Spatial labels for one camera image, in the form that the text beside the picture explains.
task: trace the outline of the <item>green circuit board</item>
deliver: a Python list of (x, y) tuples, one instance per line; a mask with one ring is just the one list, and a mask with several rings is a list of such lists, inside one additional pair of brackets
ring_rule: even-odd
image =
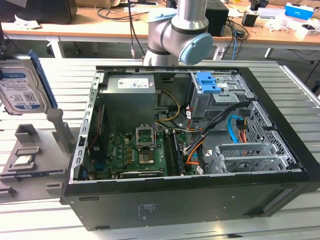
[[(164, 148), (164, 133), (157, 132), (155, 135), (155, 148), (147, 147), (137, 149), (136, 133), (112, 133), (109, 135), (107, 144), (107, 157), (104, 161), (96, 161), (92, 164), (91, 173), (97, 180), (119, 178), (120, 173), (134, 171), (160, 171), (163, 176), (168, 176), (166, 155)], [(187, 146), (184, 132), (176, 134), (179, 150)], [(139, 142), (146, 143), (151, 139), (147, 132), (139, 134)], [(186, 175), (192, 175), (193, 171), (188, 170)]]

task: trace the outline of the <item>blue drive latch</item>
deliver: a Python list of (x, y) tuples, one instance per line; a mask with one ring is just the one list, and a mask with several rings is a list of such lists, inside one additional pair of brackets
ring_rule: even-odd
[(221, 88), (217, 86), (216, 78), (210, 72), (199, 71), (196, 73), (196, 81), (201, 86), (202, 93), (221, 93)]

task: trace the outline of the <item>black speaker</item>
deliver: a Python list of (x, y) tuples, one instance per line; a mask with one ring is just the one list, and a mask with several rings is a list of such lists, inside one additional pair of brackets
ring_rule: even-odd
[(245, 13), (241, 23), (245, 27), (253, 27), (255, 25), (257, 17), (258, 15), (256, 14)]
[(213, 37), (223, 35), (229, 9), (220, 0), (208, 0), (205, 16), (209, 20), (208, 33)]

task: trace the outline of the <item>black computer case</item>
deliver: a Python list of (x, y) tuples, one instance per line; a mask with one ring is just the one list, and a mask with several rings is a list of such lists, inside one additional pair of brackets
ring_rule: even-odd
[[(112, 67), (106, 69), (108, 70), (104, 73), (107, 76)], [(70, 204), (88, 231), (268, 217), (297, 196), (319, 188), (319, 163), (250, 69), (201, 67), (202, 71), (206, 69), (221, 73), (236, 72), (245, 79), (256, 96), (255, 101), (263, 106), (264, 112), (272, 121), (272, 126), (267, 130), (276, 130), (298, 161), (287, 169), (298, 167), (302, 171), (280, 170), (273, 173), (266, 171), (263, 174), (247, 172), (217, 177), (202, 175), (132, 181), (114, 179), (95, 182), (83, 178), (77, 184), (71, 180), (66, 185), (63, 199)], [(186, 72), (199, 70), (199, 67), (179, 68), (179, 71)], [(169, 74), (175, 70), (174, 67), (167, 67), (161, 71)], [(77, 156), (81, 152), (75, 151), (74, 162), (78, 163), (80, 158)], [(81, 166), (78, 175), (82, 178), (84, 174)]]
[(39, 23), (70, 24), (77, 13), (75, 0), (27, 0), (21, 7), (0, 0), (0, 21), (15, 21), (15, 15), (26, 21)]

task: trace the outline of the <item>hard drive label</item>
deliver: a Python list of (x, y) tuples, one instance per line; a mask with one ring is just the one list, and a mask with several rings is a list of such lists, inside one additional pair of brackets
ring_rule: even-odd
[(28, 79), (24, 73), (4, 73), (0, 86), (6, 98), (16, 108), (37, 109), (40, 107), (39, 100), (33, 89), (28, 86)]

